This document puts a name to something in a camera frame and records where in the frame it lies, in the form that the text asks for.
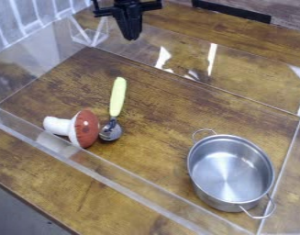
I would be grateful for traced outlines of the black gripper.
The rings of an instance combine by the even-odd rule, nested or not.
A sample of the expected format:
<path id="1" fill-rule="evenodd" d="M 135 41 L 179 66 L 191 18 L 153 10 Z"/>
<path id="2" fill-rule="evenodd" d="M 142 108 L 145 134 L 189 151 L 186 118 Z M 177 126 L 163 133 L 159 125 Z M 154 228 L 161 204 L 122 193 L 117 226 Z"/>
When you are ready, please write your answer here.
<path id="1" fill-rule="evenodd" d="M 162 0 L 153 0 L 143 2 L 142 0 L 114 0 L 114 5 L 101 7 L 98 0 L 94 2 L 95 17 L 114 16 L 123 36 L 127 40 L 137 39 L 143 31 L 143 12 L 159 10 L 162 8 Z M 130 10 L 131 34 L 127 18 L 127 11 Z"/>

